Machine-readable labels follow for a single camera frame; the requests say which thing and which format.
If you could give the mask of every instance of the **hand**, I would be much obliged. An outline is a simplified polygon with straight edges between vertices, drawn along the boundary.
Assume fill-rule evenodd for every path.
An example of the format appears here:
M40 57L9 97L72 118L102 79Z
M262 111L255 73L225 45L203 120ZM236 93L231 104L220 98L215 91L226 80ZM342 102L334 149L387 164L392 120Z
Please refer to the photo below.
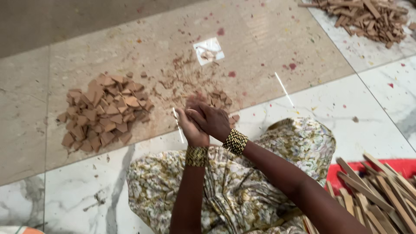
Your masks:
M193 123L192 119L186 116L183 109L175 108L176 113L179 115L178 124L183 130L183 134L188 141L188 145L195 147L208 147L209 135L204 131L198 130L196 123Z
M231 128L228 114L224 110L210 107L203 102L199 102L191 108L187 109L185 113L197 122L202 130L222 143L227 139Z

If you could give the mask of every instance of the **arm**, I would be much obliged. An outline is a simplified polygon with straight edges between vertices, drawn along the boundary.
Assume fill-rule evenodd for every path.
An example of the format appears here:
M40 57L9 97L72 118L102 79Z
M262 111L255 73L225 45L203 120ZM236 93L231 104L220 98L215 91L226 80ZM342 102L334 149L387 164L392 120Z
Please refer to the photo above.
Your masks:
M186 110L209 135L224 142L231 128L223 110L199 104L199 111ZM370 233L316 181L283 158L248 141L243 155L280 189L311 220L321 234Z
M187 118L182 109L179 114L179 125L188 140L189 146L208 147L209 136L200 132ZM170 233L201 233L201 207L205 167L185 166L178 196L173 206Z

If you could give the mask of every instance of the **floral fabric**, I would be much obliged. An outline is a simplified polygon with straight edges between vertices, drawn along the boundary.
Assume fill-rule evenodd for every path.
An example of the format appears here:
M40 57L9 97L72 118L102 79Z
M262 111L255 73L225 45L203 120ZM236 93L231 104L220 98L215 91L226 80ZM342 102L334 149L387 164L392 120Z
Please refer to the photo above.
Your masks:
M254 142L324 186L336 142L331 131L318 121L284 119ZM155 233L169 233L185 153L150 154L128 169L129 206ZM201 211L203 233L306 233L301 217L280 225L279 218L296 206L244 156L210 147L208 160Z

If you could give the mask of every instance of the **stack of bangles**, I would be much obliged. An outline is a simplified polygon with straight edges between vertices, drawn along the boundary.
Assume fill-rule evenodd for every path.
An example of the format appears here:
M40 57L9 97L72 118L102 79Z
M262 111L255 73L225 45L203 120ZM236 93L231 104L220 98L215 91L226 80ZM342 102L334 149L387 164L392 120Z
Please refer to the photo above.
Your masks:
M223 147L235 155L241 155L248 137L232 129L231 133L225 140ZM188 146L185 155L185 165L192 167L206 167L208 166L208 147L194 147Z

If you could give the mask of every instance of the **red cloth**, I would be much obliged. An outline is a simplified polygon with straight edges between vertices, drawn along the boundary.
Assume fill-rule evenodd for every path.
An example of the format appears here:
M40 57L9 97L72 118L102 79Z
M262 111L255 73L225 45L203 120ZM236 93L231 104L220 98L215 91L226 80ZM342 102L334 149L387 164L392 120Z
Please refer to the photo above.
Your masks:
M386 160L379 160L381 163L388 163L395 171L401 172L404 178L411 178L413 175L416 174L416 159L386 159ZM366 162L376 171L380 169L373 165L370 162ZM365 167L360 162L349 162L348 165L354 170L359 172L365 172ZM335 195L339 195L338 189L339 188L347 188L344 181L340 180L337 176L337 172L345 171L339 166L338 164L332 164L329 166L328 177L327 180L331 182L332 188L334 190Z

